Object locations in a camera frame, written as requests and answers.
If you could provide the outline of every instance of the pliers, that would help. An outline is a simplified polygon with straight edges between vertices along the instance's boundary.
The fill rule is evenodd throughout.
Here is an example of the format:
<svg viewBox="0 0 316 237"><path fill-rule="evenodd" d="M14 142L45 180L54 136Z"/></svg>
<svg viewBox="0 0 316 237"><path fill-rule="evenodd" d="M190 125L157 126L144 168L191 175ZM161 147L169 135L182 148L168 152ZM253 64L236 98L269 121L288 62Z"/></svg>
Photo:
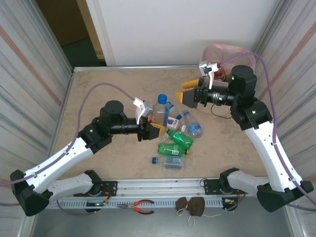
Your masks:
<svg viewBox="0 0 316 237"><path fill-rule="evenodd" d="M138 206L139 204L142 204L142 203L154 204L153 201L144 199L144 200L136 201L133 204L127 204L127 203L119 204L119 205L117 205L117 207L124 208L124 209L134 209L134 211L136 211L136 212L138 212L140 214L143 214L143 215L153 214L154 211L143 211L143 210L140 210L140 209L138 209L136 207L136 206Z"/></svg>

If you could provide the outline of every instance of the drawstring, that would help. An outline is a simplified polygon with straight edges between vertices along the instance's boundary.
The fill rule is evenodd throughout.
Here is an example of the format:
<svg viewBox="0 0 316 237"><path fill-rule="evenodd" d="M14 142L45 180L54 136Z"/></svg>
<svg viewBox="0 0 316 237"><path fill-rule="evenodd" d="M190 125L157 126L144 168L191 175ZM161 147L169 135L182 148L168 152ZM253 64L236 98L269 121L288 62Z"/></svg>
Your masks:
<svg viewBox="0 0 316 237"><path fill-rule="evenodd" d="M179 210L177 211L177 215L178 215L178 216L182 216L182 215L184 214L184 211L185 211L187 208L188 208L188 205L186 205L185 208L179 209ZM202 214L202 216L205 216L205 217L208 217L208 218L215 217L215 216L220 216L220 215L221 215L221 214L217 214L217 215L214 215L214 216L207 216L207 215ZM189 221L190 221L191 217L192 217L192 219L193 219L193 224L192 224L191 226L189 226ZM196 221L195 221L195 219L194 219L194 216L190 215L189 218L188 218L188 221L187 221L187 226L188 226L189 228L193 228L195 224L196 224Z"/></svg>

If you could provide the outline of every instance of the beige table surface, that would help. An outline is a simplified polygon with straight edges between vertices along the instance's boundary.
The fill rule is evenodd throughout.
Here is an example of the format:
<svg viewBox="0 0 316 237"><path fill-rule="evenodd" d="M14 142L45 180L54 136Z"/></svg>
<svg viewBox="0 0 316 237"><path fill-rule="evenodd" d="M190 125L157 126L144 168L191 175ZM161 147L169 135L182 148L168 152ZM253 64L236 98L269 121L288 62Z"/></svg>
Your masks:
<svg viewBox="0 0 316 237"><path fill-rule="evenodd" d="M102 179L217 177L231 167L255 176L266 175L254 146L232 119L190 109L177 101L175 91L181 90L181 83L198 76L199 72L193 70L76 72L55 152L72 139L82 99L100 82L113 83L131 96L153 104L160 93L166 94L179 110L187 109L196 117L203 128L203 136L194 141L192 153L186 156L186 167L182 170L165 170L151 164L152 157L157 156L159 139L138 142L137 135L130 134L115 135L111 144L78 163L62 178L77 176L89 169L95 170ZM134 117L135 106L130 99L111 87L102 86L88 98L81 114L80 129L99 116L100 109L109 100L121 101L127 117ZM226 113L227 109L214 110Z"/></svg>

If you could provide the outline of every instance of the dark floor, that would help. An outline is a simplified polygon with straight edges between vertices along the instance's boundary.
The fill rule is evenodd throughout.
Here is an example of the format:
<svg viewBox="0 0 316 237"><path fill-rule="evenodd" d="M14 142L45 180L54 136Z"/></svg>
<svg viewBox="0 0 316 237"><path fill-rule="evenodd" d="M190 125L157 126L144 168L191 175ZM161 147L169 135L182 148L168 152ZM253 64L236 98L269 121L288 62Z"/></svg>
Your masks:
<svg viewBox="0 0 316 237"><path fill-rule="evenodd" d="M90 38L62 46L62 49L72 68L101 66Z"/></svg>

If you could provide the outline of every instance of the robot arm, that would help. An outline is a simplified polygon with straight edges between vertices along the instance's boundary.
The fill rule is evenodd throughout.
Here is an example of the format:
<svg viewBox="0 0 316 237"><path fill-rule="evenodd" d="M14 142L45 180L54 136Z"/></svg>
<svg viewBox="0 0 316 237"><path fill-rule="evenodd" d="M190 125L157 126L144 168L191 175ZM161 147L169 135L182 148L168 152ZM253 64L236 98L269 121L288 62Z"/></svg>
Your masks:
<svg viewBox="0 0 316 237"><path fill-rule="evenodd" d="M231 107L231 115L249 137L265 166L268 179L244 174L232 168L220 175L219 187L227 193L239 189L258 198L261 205L269 212L300 198L303 194L294 185L282 166L272 141L273 120L266 105L254 97L257 77L253 70L245 65L232 68L232 78L228 87L212 86L214 72L220 65L202 62L200 71L202 78L193 79L182 84L185 90L176 93L181 103L196 108L198 103L207 105L227 105ZM314 190L311 182L303 181L290 163L280 141L276 144L283 160L290 169L294 179L307 192Z"/></svg>
<svg viewBox="0 0 316 237"><path fill-rule="evenodd" d="M134 133L137 134L138 141L142 141L152 140L164 133L165 127L148 121L147 117L152 111L149 103L135 98L133 104L137 107L135 118L127 118L121 102L109 101L100 110L100 116L78 133L70 149L71 143L36 167L25 172L16 170L10 175L11 181L33 175L26 181L12 185L12 191L27 216L41 212L50 202L59 198L78 193L91 195L99 193L101 178L93 170L69 179L56 179L78 162L110 144L113 135ZM35 175L37 171L56 161L63 153L65 155L62 159Z"/></svg>

